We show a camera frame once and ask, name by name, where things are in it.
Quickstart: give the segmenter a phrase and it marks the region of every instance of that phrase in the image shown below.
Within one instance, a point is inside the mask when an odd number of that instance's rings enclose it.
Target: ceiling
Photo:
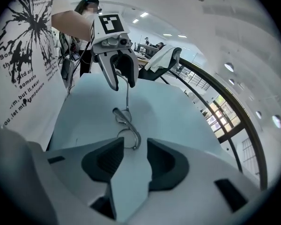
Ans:
[[[261,128],[273,126],[273,115],[281,116],[281,37],[257,0],[100,1],[103,11],[121,12],[129,24],[148,12],[137,23],[142,30],[160,36],[165,32],[187,35],[188,42],[207,58],[204,69],[235,94]],[[234,73],[224,67],[225,62],[233,63]],[[261,120],[256,111],[262,112]]]

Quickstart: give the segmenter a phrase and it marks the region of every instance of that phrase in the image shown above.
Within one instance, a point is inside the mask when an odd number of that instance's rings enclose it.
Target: light blue surface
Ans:
[[[126,107],[126,83],[119,78],[113,91],[103,74],[84,74],[66,99],[52,136],[51,150],[114,138],[123,126],[112,110]],[[118,221],[126,221],[148,196],[151,166],[147,138],[161,139],[229,160],[203,115],[180,88],[138,79],[129,89],[132,123],[142,142],[137,151],[125,149],[124,159],[111,180]]]

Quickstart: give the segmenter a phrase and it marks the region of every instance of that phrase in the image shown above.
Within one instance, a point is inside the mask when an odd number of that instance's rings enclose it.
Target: person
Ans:
[[[159,50],[161,50],[163,47],[165,46],[165,44],[163,42],[160,42],[158,45],[157,45],[157,48]]]
[[[81,0],[77,7],[75,8],[75,11],[79,14],[81,14],[83,17],[89,20],[93,20],[93,14],[96,14],[101,11],[99,7],[99,0]],[[87,41],[82,40],[80,42],[80,49],[79,49],[79,55],[81,56],[84,49],[87,46]],[[84,73],[89,73],[90,64],[92,60],[92,55],[90,53],[90,46],[87,48],[86,52],[84,53],[81,63],[80,63],[80,76]]]
[[[12,0],[0,17],[0,127],[45,150],[67,96],[51,26],[90,40],[92,22],[68,0]]]
[[[145,38],[145,40],[146,40],[146,45],[147,45],[147,46],[150,46],[150,45],[151,45],[151,43],[149,42],[149,38],[148,38],[148,37],[146,37],[146,38]]]

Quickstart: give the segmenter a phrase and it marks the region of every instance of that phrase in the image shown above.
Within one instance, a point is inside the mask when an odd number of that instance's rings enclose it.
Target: white t-shirt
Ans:
[[[94,20],[94,14],[87,11],[87,10],[84,10],[82,12],[82,16],[84,18],[86,18],[87,20],[93,22]],[[84,50],[86,48],[86,45],[88,44],[88,41],[84,41],[84,40],[80,40],[80,43],[79,43],[79,50]]]
[[[44,150],[67,95],[51,16],[69,10],[67,0],[13,0],[0,17],[0,126]]]

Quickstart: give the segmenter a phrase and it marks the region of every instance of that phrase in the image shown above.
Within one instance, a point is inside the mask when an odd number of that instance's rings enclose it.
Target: curved railing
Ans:
[[[181,77],[179,77],[177,74],[175,74],[173,71],[169,70],[169,72],[175,76],[177,79],[179,79],[188,89],[190,89],[206,106],[206,108],[211,112],[211,114],[214,116],[214,118],[217,120],[219,125],[221,126],[222,130],[224,131],[224,135],[219,138],[219,142],[222,143],[224,141],[228,141],[233,154],[235,156],[237,166],[240,172],[243,172],[242,165],[239,160],[236,148],[232,142],[232,137],[240,132],[242,129],[245,129],[248,137],[252,143],[256,160],[258,163],[258,169],[259,169],[259,177],[260,177],[260,189],[265,190],[267,189],[267,168],[266,168],[266,159],[263,152],[263,148],[260,142],[260,139],[258,137],[258,134],[256,132],[255,127],[253,126],[248,114],[244,110],[243,106],[239,103],[239,101],[234,97],[234,95],[227,90],[220,82],[218,82],[214,77],[212,77],[210,74],[202,70],[197,65],[194,65],[193,63],[180,58],[179,64],[186,67],[190,71],[194,72],[198,76],[200,76],[202,79],[204,79],[205,82],[207,82],[211,87],[213,87],[230,105],[230,107],[234,110],[236,115],[239,117],[241,123],[234,127],[231,131],[227,131],[225,126],[221,123],[218,116],[215,114],[215,112],[211,109],[210,105],[205,101],[205,99],[192,87],[190,84],[188,84],[186,81],[184,81]]]

